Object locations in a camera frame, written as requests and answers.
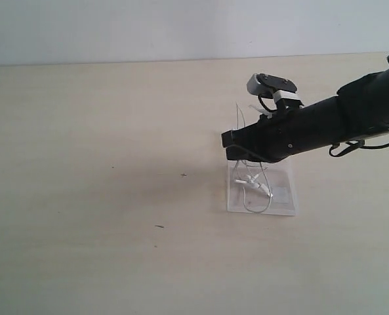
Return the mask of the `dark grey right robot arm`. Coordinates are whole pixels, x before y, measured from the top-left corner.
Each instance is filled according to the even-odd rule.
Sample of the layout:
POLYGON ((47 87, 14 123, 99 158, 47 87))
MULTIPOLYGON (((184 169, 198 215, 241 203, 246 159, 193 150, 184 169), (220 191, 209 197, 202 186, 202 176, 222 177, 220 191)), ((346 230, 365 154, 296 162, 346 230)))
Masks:
POLYGON ((247 90, 259 100, 273 100, 276 108, 263 106, 256 123, 222 133, 230 161, 277 163, 346 143, 347 149, 339 153, 344 156, 366 150, 368 138, 389 134, 389 68, 348 83, 335 96, 309 106, 303 105, 292 81, 266 73, 253 74, 247 90))

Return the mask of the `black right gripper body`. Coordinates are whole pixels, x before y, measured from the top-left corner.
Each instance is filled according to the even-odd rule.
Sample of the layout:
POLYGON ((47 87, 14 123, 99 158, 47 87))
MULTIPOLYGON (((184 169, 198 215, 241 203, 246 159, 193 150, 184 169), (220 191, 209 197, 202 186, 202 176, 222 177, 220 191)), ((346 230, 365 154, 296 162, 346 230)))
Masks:
POLYGON ((243 159, 277 163, 312 149, 312 110, 304 108, 282 117, 260 119, 243 128, 243 159))

